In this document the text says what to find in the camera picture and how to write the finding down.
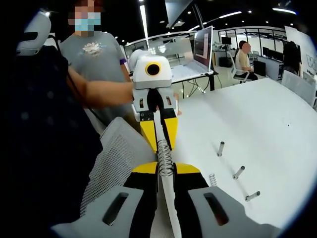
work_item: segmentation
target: camera lens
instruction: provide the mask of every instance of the camera lens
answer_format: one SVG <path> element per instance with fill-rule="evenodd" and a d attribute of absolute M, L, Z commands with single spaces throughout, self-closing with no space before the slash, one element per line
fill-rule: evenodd
<path fill-rule="evenodd" d="M 159 73 L 159 66 L 157 64 L 151 64 L 147 68 L 148 75 L 155 76 Z"/>

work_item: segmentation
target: metal spring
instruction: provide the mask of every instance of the metal spring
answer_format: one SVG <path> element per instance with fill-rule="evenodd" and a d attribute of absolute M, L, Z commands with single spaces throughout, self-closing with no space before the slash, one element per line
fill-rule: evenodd
<path fill-rule="evenodd" d="M 158 142 L 158 172 L 162 177 L 168 177 L 174 173 L 174 166 L 166 140 Z"/>
<path fill-rule="evenodd" d="M 211 183 L 211 187 L 216 187 L 217 186 L 217 179 L 214 174 L 209 175 L 209 180 Z"/>

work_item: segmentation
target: gray t-shirt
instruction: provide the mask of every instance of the gray t-shirt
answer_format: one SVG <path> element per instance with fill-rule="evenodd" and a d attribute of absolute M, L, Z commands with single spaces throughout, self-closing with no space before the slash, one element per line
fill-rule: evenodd
<path fill-rule="evenodd" d="M 88 81 L 126 82 L 120 67 L 126 62 L 125 57 L 109 33 L 95 32 L 89 37 L 73 34 L 60 44 L 60 50 L 70 66 Z M 132 109 L 131 104 L 126 104 L 95 112 L 109 124 L 114 118 L 131 113 Z"/>

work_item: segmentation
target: peg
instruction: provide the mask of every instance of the peg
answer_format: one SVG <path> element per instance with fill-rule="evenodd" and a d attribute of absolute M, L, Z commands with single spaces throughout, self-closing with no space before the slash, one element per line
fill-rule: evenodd
<path fill-rule="evenodd" d="M 218 152 L 217 152 L 217 155 L 218 155 L 219 157 L 222 156 L 223 148 L 224 148 L 224 142 L 222 141 L 222 142 L 220 142 L 219 150 L 218 150 Z"/>
<path fill-rule="evenodd" d="M 246 168 L 246 167 L 241 166 L 241 168 L 238 170 L 238 172 L 236 172 L 236 173 L 232 176 L 232 178 L 233 178 L 233 179 L 238 179 L 239 176 L 240 176 L 240 174 L 244 171 L 245 168 Z"/>
<path fill-rule="evenodd" d="M 246 202 L 249 202 L 251 199 L 258 197 L 259 195 L 260 195 L 260 191 L 257 191 L 253 193 L 252 195 L 246 196 L 245 200 Z"/>

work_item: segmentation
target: ceiling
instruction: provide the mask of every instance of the ceiling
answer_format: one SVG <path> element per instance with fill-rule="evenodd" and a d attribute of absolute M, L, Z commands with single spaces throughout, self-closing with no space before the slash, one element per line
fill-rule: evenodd
<path fill-rule="evenodd" d="M 52 32 L 56 32 L 58 38 L 64 39 L 72 33 L 72 29 L 67 25 L 67 12 L 72 1 L 74 0 L 69 0 L 68 5 L 65 5 L 65 1 L 51 0 L 47 5 L 49 10 L 55 11 L 51 13 L 50 18 Z M 300 24 L 298 16 L 272 10 L 272 7 L 294 10 L 290 0 L 196 0 L 194 2 L 201 12 L 203 22 L 216 19 L 205 25 L 206 27 L 213 25 L 216 30 L 251 25 L 284 28 L 284 25 L 290 26 L 291 23 L 294 24 L 293 27 Z M 146 9 L 149 37 L 167 32 L 187 31 L 198 25 L 192 4 L 179 18 L 179 21 L 184 23 L 181 26 L 175 26 L 174 29 L 166 27 L 168 20 L 164 0 L 144 0 L 142 4 Z M 117 36 L 118 42 L 122 45 L 145 37 L 139 0 L 105 0 L 104 8 L 101 26 L 97 30 L 107 31 Z M 236 11 L 242 13 L 217 19 Z"/>

